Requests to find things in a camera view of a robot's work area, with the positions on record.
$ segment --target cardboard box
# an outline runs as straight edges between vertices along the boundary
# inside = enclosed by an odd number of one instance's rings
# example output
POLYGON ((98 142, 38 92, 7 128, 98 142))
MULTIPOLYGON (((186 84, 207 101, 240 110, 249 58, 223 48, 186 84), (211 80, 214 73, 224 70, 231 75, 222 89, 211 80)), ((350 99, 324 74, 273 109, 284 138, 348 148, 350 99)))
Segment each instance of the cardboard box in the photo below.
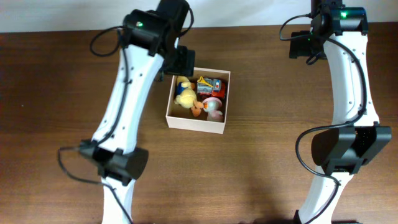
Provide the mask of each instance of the cardboard box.
POLYGON ((196 83, 199 77, 216 78, 222 82, 226 82, 226 98, 223 100, 223 107, 220 109, 223 112, 224 121, 214 122, 207 121, 207 113, 202 110, 199 117, 195 118, 192 115, 191 109, 185 109, 180 105, 174 103, 175 87, 177 77, 173 76, 172 86, 170 89, 169 103, 167 106, 166 120, 169 128, 186 129, 192 131, 204 131, 208 133, 223 134, 227 120, 227 109, 229 100, 229 89, 231 86, 230 77, 231 72, 212 70, 207 68, 195 68, 192 77, 188 77, 191 82, 196 83))

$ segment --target yellow duck toy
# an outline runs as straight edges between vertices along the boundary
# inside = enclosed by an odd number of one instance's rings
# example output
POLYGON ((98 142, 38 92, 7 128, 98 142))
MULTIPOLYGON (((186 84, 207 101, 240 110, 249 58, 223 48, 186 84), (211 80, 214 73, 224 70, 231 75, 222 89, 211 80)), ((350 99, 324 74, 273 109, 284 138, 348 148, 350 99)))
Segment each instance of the yellow duck toy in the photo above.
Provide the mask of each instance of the yellow duck toy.
POLYGON ((194 117, 198 117, 203 108, 203 103, 197 101, 197 95, 193 89, 195 84, 191 83, 187 77, 177 77, 177 87, 181 86, 184 90, 175 97, 174 103, 181 105, 183 108, 191 108, 194 117))

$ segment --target brown table surface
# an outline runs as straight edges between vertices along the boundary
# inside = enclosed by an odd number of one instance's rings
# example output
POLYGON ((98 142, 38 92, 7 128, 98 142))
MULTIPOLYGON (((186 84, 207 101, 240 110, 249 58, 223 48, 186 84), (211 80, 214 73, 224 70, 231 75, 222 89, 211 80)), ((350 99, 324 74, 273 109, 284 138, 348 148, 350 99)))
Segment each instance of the brown table surface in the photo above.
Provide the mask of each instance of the brown table surface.
MULTIPOLYGON (((238 223, 292 218, 313 175, 294 153, 297 136, 331 123, 327 61, 289 59, 279 26, 193 29, 181 43, 196 66, 231 71, 223 135, 169 129, 171 77, 154 83, 138 146, 150 159, 134 188, 137 223, 238 223)), ((286 35, 308 26, 289 26, 286 35)), ((368 69, 381 124, 393 140, 349 183, 334 220, 398 220, 398 23, 370 25, 368 69)), ((103 189, 68 179, 57 149, 92 136, 104 115, 119 56, 98 58, 88 43, 98 31, 0 35, 0 223, 100 223, 103 189)), ((98 50, 114 47, 115 35, 98 50)), ((311 164, 311 137, 302 143, 311 164)), ((98 179, 77 154, 76 175, 98 179)))

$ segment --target stuffed toy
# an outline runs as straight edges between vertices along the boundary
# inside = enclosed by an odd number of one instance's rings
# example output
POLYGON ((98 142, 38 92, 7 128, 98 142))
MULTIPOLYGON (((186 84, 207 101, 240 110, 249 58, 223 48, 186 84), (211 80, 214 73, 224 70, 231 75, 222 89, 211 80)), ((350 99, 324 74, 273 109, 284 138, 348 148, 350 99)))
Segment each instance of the stuffed toy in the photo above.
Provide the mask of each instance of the stuffed toy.
POLYGON ((203 110, 208 113, 208 121, 224 121, 223 112, 218 110, 222 107, 222 105, 223 103, 221 102, 221 100, 215 97, 209 97, 203 100, 203 110))
POLYGON ((203 103, 197 101, 197 94, 192 88, 195 88, 195 84, 191 83, 186 77, 177 77, 177 96, 174 99, 174 103, 186 109, 190 108, 194 117, 198 117, 203 108, 203 103), (178 94, 179 86, 183 88, 180 94, 178 94))

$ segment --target white wall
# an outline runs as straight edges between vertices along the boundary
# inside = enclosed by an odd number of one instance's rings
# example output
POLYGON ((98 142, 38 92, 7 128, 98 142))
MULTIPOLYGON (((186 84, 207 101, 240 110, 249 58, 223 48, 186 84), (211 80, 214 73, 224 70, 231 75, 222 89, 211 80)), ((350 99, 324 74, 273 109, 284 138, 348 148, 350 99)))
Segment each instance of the white wall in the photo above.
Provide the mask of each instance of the white wall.
MULTIPOLYGON (((156 9, 160 0, 0 0, 0 32, 105 29, 133 9, 156 9)), ((282 24, 310 12, 311 0, 188 0, 194 27, 282 24)), ((370 22, 398 21, 398 0, 345 0, 362 6, 370 22)), ((297 20, 304 24, 309 20, 297 20)))

